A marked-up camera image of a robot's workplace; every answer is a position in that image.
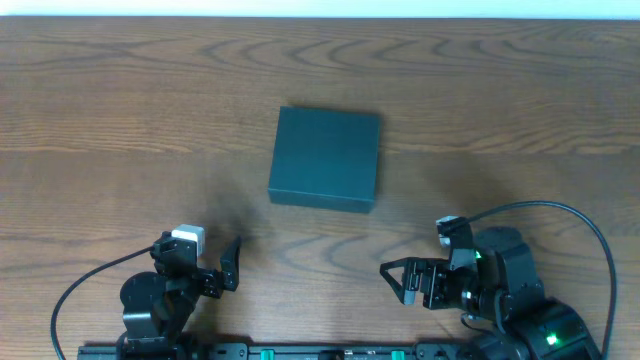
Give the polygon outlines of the dark green gift box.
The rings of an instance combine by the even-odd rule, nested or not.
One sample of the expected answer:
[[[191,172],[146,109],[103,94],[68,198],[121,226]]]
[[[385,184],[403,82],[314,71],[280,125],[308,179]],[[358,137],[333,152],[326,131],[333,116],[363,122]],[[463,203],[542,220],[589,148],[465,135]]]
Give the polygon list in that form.
[[[380,127],[377,114],[281,107],[268,184],[270,201],[371,212]]]

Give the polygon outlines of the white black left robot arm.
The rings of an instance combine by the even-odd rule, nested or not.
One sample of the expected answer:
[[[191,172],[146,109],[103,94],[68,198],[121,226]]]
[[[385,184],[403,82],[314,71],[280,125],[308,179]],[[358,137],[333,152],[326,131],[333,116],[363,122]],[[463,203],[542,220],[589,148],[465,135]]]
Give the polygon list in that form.
[[[120,290],[126,338],[118,359],[208,359],[211,347],[184,328],[201,297],[218,299],[239,285],[241,238],[220,257],[218,269],[198,266],[204,230],[197,226],[165,231],[151,246],[153,272],[138,273]]]

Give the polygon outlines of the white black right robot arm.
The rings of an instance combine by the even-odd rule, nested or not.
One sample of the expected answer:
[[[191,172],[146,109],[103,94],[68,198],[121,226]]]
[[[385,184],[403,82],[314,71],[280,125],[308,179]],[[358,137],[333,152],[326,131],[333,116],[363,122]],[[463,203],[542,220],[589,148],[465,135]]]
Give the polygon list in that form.
[[[406,257],[380,274],[404,305],[418,294],[429,310],[459,309],[490,322],[488,330],[436,359],[599,359],[586,324],[570,306],[546,296],[529,246],[512,227],[473,232],[464,217],[438,221],[445,259]]]

